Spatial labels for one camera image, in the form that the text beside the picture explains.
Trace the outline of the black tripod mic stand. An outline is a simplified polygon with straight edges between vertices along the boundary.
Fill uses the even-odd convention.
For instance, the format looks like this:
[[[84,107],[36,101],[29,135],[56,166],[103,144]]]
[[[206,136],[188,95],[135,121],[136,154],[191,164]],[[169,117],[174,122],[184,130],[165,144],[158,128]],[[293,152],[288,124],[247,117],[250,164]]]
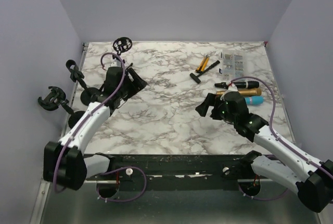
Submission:
[[[124,36],[116,39],[112,45],[114,53],[118,56],[121,56],[121,54],[128,52],[132,48],[132,46],[132,40]]]

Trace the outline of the blue microphone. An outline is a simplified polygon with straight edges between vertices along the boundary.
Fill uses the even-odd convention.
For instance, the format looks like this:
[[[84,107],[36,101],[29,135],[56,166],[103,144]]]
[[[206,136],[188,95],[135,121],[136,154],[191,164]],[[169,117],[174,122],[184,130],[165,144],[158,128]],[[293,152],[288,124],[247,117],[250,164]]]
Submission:
[[[245,97],[247,105],[261,105],[264,102],[264,97],[262,96],[251,96]]]

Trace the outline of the gold microphone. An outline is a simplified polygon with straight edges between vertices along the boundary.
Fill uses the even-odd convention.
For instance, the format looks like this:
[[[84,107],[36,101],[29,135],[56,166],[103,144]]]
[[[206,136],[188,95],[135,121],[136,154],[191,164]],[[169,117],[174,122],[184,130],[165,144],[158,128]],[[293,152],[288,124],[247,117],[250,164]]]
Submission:
[[[225,91],[217,91],[217,96],[222,96]],[[242,96],[261,96],[262,90],[260,88],[254,88],[254,89],[242,89],[238,90],[238,93]]]

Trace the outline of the black microphone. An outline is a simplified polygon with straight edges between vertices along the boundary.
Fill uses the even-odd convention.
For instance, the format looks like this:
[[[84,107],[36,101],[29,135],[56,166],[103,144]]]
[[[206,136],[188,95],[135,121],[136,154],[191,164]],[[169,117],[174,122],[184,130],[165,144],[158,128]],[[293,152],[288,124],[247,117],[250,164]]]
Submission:
[[[259,88],[260,84],[258,81],[240,81],[240,82],[233,82],[233,84],[238,89],[256,89]],[[228,89],[229,85],[226,82],[215,83],[214,86],[216,88],[221,89]]]

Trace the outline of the black round-base mic stand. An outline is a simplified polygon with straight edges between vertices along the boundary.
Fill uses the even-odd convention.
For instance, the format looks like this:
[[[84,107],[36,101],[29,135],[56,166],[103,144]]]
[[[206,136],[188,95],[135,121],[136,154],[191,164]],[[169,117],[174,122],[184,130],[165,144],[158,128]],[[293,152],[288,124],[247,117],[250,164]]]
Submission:
[[[80,86],[83,88],[83,92],[81,93],[80,100],[81,102],[88,106],[91,102],[91,98],[93,95],[100,95],[101,91],[98,88],[88,87],[84,81],[84,74],[79,70],[76,62],[74,60],[68,60],[66,62],[66,68],[70,72],[70,79],[76,83],[78,82]]]

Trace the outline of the black round-base shockmount stand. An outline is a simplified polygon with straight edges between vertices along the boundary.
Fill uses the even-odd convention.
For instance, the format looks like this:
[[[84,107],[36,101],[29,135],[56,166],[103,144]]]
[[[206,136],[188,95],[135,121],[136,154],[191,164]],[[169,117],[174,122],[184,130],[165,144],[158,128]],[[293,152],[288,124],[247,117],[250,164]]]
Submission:
[[[50,93],[44,99],[39,97],[37,99],[38,104],[46,111],[54,111],[61,106],[70,115],[68,119],[68,126],[72,129],[85,114],[85,111],[74,111],[69,106],[66,94],[61,88],[49,86],[48,89],[50,90]]]

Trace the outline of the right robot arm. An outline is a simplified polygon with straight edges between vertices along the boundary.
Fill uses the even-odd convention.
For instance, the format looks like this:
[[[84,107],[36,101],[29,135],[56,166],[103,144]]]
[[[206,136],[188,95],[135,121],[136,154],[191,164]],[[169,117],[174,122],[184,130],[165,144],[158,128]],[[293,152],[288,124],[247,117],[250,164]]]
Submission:
[[[271,160],[256,155],[239,165],[240,174],[251,178],[255,174],[269,178],[295,193],[309,210],[320,213],[332,202],[332,161],[323,162],[289,142],[259,115],[250,113],[245,98],[238,91],[223,95],[209,93],[195,108],[206,116],[233,125],[236,132],[276,157]]]

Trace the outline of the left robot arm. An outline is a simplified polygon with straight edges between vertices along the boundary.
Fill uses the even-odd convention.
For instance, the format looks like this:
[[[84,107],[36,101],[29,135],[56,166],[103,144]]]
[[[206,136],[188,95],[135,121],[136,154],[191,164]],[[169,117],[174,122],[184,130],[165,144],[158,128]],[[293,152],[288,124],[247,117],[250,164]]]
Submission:
[[[59,141],[48,142],[44,147],[43,179],[51,182],[56,192],[78,190],[87,178],[95,175],[105,180],[115,175],[110,156],[86,155],[85,150],[121,102],[126,102],[146,86],[147,82],[131,67],[108,69],[102,89],[91,96],[87,110],[70,116],[70,131]]]

